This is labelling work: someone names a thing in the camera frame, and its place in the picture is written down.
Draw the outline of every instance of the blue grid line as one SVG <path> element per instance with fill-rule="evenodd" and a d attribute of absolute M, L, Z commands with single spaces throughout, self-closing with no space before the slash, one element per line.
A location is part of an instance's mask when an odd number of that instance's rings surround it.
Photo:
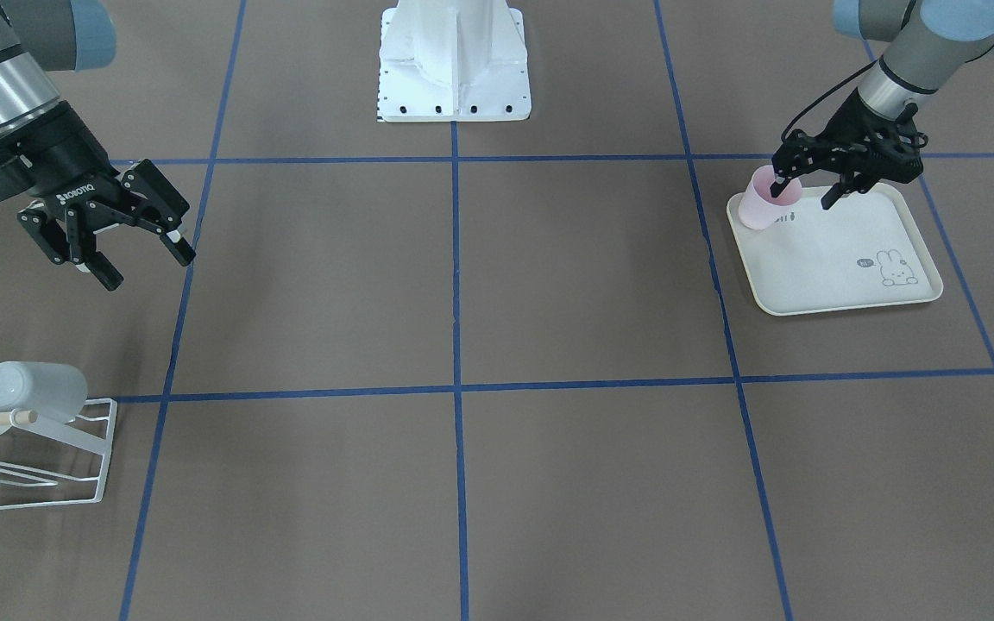
<path fill-rule="evenodd" d="M 458 156 L 459 162 L 508 161 L 686 161 L 769 159 L 773 154 L 522 154 L 522 156 Z M 992 152 L 923 153 L 927 159 L 994 159 Z M 151 158 L 157 166 L 224 166 L 279 164 L 446 164 L 452 156 L 354 156 L 354 157 L 218 157 L 218 158 Z M 114 166 L 129 166 L 138 160 L 111 159 Z"/>
<path fill-rule="evenodd" d="M 253 390 L 252 392 L 190 392 L 171 394 L 173 404 L 197 404 L 202 401 L 249 401 L 269 398 L 379 397 L 388 394 L 446 394 L 455 387 L 386 386 L 386 388 L 314 388 L 308 390 Z"/>
<path fill-rule="evenodd" d="M 693 159 L 772 159 L 773 154 L 693 154 Z"/>
<path fill-rule="evenodd" d="M 796 373 L 778 376 L 742 376 L 742 384 L 784 384 L 784 382 L 853 381 L 871 379 L 912 379 L 933 377 L 994 376 L 994 369 L 926 369 L 921 371 L 852 371 L 851 373 Z"/>
<path fill-rule="evenodd" d="M 158 404 L 162 399 L 162 394 L 119 394 L 110 397 L 118 404 Z"/>
<path fill-rule="evenodd" d="M 670 39 L 666 35 L 666 23 L 663 19 L 662 4 L 659 0 L 654 0 L 654 11 L 658 19 L 658 34 L 662 38 L 662 51 L 666 59 L 666 72 L 670 75 L 670 88 L 674 95 L 674 106 L 677 110 L 677 125 L 680 133 L 682 133 L 682 145 L 685 147 L 685 153 L 691 156 L 693 149 L 689 145 L 689 133 L 685 122 L 685 110 L 682 107 L 682 95 L 680 95 L 680 91 L 677 88 L 677 75 L 674 71 L 673 53 L 670 51 Z M 697 215 L 701 218 L 701 232 L 703 237 L 705 237 L 705 243 L 708 245 L 708 267 L 715 287 L 715 295 L 719 298 L 720 313 L 723 316 L 723 338 L 725 338 L 727 353 L 731 359 L 731 376 L 733 376 L 735 394 L 737 394 L 739 399 L 739 410 L 742 414 L 742 425 L 746 435 L 746 447 L 750 451 L 750 465 L 754 471 L 754 484 L 756 484 L 758 489 L 758 502 L 762 508 L 766 538 L 769 539 L 773 570 L 777 574 L 777 590 L 781 593 L 781 606 L 784 609 L 785 621 L 793 621 L 789 587 L 785 582 L 784 569 L 781 563 L 781 551 L 780 547 L 777 546 L 777 531 L 773 527 L 773 516 L 770 511 L 769 498 L 765 492 L 765 479 L 762 475 L 761 460 L 758 458 L 758 445 L 754 441 L 753 427 L 750 424 L 750 409 L 746 405 L 746 390 L 743 389 L 741 374 L 739 373 L 739 358 L 734 350 L 734 339 L 731 336 L 731 323 L 728 318 L 727 303 L 723 299 L 723 290 L 719 282 L 719 271 L 715 267 L 715 251 L 713 243 L 711 243 L 711 235 L 708 232 L 708 220 L 705 217 L 705 210 L 703 209 L 701 181 L 697 177 L 697 169 L 695 169 L 693 157 L 686 158 L 686 164 L 689 169 L 689 180 L 693 184 L 693 197 L 697 204 Z"/>
<path fill-rule="evenodd" d="M 847 371 L 847 373 L 789 373 L 768 376 L 740 376 L 742 384 L 808 384 L 822 381 L 869 381 L 943 377 L 994 376 L 994 368 L 922 369 L 902 371 Z M 613 388 L 658 388 L 659 386 L 723 386 L 734 384 L 733 376 L 687 378 L 597 379 L 565 381 L 510 381 L 492 384 L 462 384 L 462 392 L 533 392 L 533 390 L 592 390 Z M 168 401 L 193 404 L 201 401 L 249 401 L 271 398 L 334 398 L 401 396 L 401 394 L 452 394 L 455 386 L 367 386 L 367 388 L 309 388 L 296 390 L 252 390 L 252 392 L 173 392 Z M 158 404 L 161 394 L 133 394 L 114 397 L 121 404 Z"/>
<path fill-rule="evenodd" d="M 685 154 L 528 154 L 528 156 L 462 156 L 459 161 L 679 161 Z"/>
<path fill-rule="evenodd" d="M 876 55 L 872 52 L 872 46 L 869 46 L 868 41 L 861 42 L 865 46 L 865 53 L 869 56 L 869 60 L 876 60 Z M 987 354 L 991 359 L 991 366 L 994 369 L 994 346 L 991 345 L 991 338 L 987 334 L 987 327 L 984 325 L 984 319 L 979 314 L 979 309 L 977 307 L 977 300 L 973 298 L 972 288 L 969 286 L 969 280 L 966 280 L 966 273 L 961 268 L 961 263 L 958 261 L 958 255 L 954 251 L 953 244 L 950 242 L 950 235 L 947 233 L 946 224 L 942 223 L 942 215 L 938 211 L 938 204 L 934 201 L 934 194 L 930 191 L 930 185 L 927 185 L 926 174 L 920 174 L 919 185 L 922 186 L 922 193 L 927 197 L 927 205 L 930 207 L 931 216 L 934 217 L 934 225 L 938 227 L 939 235 L 942 237 L 942 244 L 946 247 L 946 252 L 950 256 L 950 262 L 953 264 L 953 271 L 956 276 L 958 276 L 958 282 L 961 283 L 961 291 L 966 295 L 966 302 L 969 304 L 969 311 L 972 312 L 973 319 L 977 322 L 977 329 L 981 333 L 981 338 L 984 341 L 984 348 L 987 349 Z"/>
<path fill-rule="evenodd" d="M 458 122 L 450 123 L 450 220 L 452 221 L 452 350 L 455 396 L 455 480 L 458 492 L 458 613 L 470 619 L 469 540 L 466 531 L 466 440 L 462 432 L 462 252 L 459 236 Z"/>
<path fill-rule="evenodd" d="M 584 390 L 593 388 L 652 388 L 653 386 L 713 386 L 733 384 L 731 377 L 671 379 L 603 379 L 581 381 L 514 381 L 505 384 L 466 384 L 462 392 L 516 392 L 516 390 Z"/>
<path fill-rule="evenodd" d="M 236 71 L 236 56 L 240 52 L 240 39 L 241 32 L 244 28 L 244 13 L 248 7 L 248 0 L 240 0 L 240 8 L 236 12 L 236 24 L 233 27 L 232 35 L 232 47 L 229 50 L 229 65 L 225 70 L 224 86 L 221 88 L 221 101 L 217 104 L 217 122 L 213 129 L 213 142 L 210 146 L 210 159 L 214 160 L 217 158 L 217 150 L 221 145 L 221 134 L 224 130 L 224 115 L 226 109 L 229 105 L 229 91 L 232 88 L 232 78 L 233 73 Z M 194 228 L 193 245 L 195 248 L 198 247 L 198 240 L 201 239 L 202 224 L 205 220 L 205 209 L 206 205 L 209 203 L 210 188 L 213 184 L 213 169 L 214 165 L 212 162 L 206 168 L 205 180 L 202 182 L 202 197 L 201 201 L 198 202 L 198 220 L 196 223 L 196 228 Z M 176 319 L 176 325 L 174 325 L 174 334 L 171 337 L 171 359 L 167 369 L 167 376 L 163 380 L 163 393 L 160 397 L 159 414 L 157 419 L 155 419 L 155 433 L 153 436 L 153 447 L 151 448 L 151 455 L 148 459 L 148 474 L 145 476 L 145 488 L 141 495 L 141 512 L 139 512 L 137 518 L 137 528 L 135 528 L 135 534 L 133 538 L 133 551 L 129 556 L 129 567 L 125 577 L 125 590 L 122 594 L 122 608 L 121 614 L 119 614 L 119 620 L 127 621 L 129 618 L 129 609 L 133 605 L 133 590 L 135 588 L 135 578 L 137 578 L 137 569 L 141 565 L 141 549 L 143 545 L 143 535 L 145 535 L 145 527 L 148 523 L 148 510 L 151 505 L 151 492 L 153 492 L 153 487 L 155 483 L 155 469 L 158 467 L 159 463 L 159 452 L 160 446 L 163 440 L 163 428 L 165 428 L 167 421 L 167 411 L 168 406 L 171 402 L 171 388 L 174 384 L 174 373 L 176 373 L 176 367 L 179 361 L 179 349 L 182 345 L 182 330 L 183 326 L 186 325 L 186 307 L 190 303 L 190 290 L 191 284 L 194 280 L 194 266 L 186 268 L 186 276 L 183 276 L 182 280 L 182 296 L 179 302 L 179 314 Z"/>
<path fill-rule="evenodd" d="M 979 152 L 979 153 L 930 153 L 924 152 L 922 157 L 928 159 L 994 159 L 994 153 L 990 152 Z"/>
<path fill-rule="evenodd" d="M 222 157 L 218 164 L 446 164 L 450 156 L 356 156 L 356 157 Z"/>

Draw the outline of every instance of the tray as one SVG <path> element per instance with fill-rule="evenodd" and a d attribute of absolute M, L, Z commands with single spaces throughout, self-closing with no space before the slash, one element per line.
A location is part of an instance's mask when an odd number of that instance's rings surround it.
<path fill-rule="evenodd" d="M 728 201 L 731 231 L 762 311 L 828 313 L 942 295 L 942 276 L 899 190 L 877 184 L 823 211 L 826 191 L 805 188 L 792 211 L 762 231 L 739 223 L 741 193 Z"/>

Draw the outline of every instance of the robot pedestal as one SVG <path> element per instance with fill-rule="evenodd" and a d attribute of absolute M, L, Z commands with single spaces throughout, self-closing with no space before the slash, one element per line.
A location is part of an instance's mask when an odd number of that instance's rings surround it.
<path fill-rule="evenodd" d="M 524 17 L 505 0 L 399 0 L 382 15 L 378 119 L 524 121 Z"/>

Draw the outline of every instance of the bunny drawing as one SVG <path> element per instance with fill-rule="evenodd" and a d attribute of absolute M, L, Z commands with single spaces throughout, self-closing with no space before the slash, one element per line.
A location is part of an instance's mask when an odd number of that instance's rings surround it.
<path fill-rule="evenodd" d="M 898 250 L 878 252 L 877 263 L 880 264 L 880 275 L 883 276 L 886 287 L 914 285 L 919 282 Z"/>

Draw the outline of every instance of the cable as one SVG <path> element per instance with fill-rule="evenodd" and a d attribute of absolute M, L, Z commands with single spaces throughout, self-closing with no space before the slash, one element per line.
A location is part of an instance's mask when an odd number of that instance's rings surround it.
<path fill-rule="evenodd" d="M 847 84 L 853 82 L 853 80 L 856 79 L 856 78 L 858 78 L 861 74 L 869 71 L 869 68 L 871 68 L 872 66 L 875 66 L 875 64 L 877 64 L 877 61 L 873 60 L 871 63 L 867 64 L 867 66 L 859 68 L 859 70 L 853 72 L 853 75 L 849 76 L 849 78 L 843 79 L 843 81 L 841 81 L 838 84 L 834 85 L 831 88 L 831 90 L 826 91 L 826 93 L 824 93 L 824 94 L 821 94 L 820 98 L 818 98 L 814 102 L 810 103 L 809 106 L 806 107 L 806 109 L 804 109 L 803 111 L 801 111 L 800 114 L 796 115 L 796 118 L 793 118 L 792 121 L 789 121 L 789 125 L 786 126 L 785 129 L 784 129 L 784 131 L 782 131 L 782 133 L 781 133 L 781 142 L 785 142 L 785 141 L 787 141 L 789 139 L 789 132 L 792 131 L 793 126 L 796 126 L 796 123 L 798 121 L 800 121 L 801 118 L 804 118 L 804 115 L 808 114 L 810 111 L 812 111 L 812 109 L 815 109 L 815 106 L 820 105 L 821 103 L 823 103 L 824 99 L 826 99 L 829 96 L 837 93 L 837 91 L 839 91 L 839 89 L 841 87 L 846 86 Z"/>

